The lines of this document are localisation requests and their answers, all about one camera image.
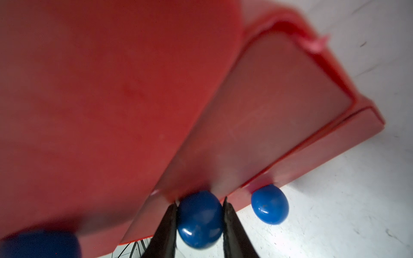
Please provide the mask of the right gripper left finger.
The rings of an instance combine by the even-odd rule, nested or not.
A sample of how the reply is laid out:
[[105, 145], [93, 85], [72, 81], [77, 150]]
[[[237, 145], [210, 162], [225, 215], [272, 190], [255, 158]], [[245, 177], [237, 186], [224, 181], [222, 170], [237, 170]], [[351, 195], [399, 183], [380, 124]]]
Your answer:
[[142, 258], [175, 258], [177, 205], [171, 204], [165, 212]]

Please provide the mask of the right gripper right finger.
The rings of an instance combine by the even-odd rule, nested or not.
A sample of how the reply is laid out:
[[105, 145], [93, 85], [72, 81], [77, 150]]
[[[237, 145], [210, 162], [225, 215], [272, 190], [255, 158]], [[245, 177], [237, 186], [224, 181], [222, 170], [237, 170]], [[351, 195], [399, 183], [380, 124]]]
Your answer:
[[259, 258], [228, 198], [223, 203], [225, 258]]

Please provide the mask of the red top drawer blue knob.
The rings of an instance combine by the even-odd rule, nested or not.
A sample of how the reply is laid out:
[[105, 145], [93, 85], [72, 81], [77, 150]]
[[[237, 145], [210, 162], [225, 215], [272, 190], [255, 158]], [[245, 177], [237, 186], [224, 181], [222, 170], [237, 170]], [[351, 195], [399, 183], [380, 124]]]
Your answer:
[[235, 60], [240, 1], [2, 1], [1, 239], [111, 253]]

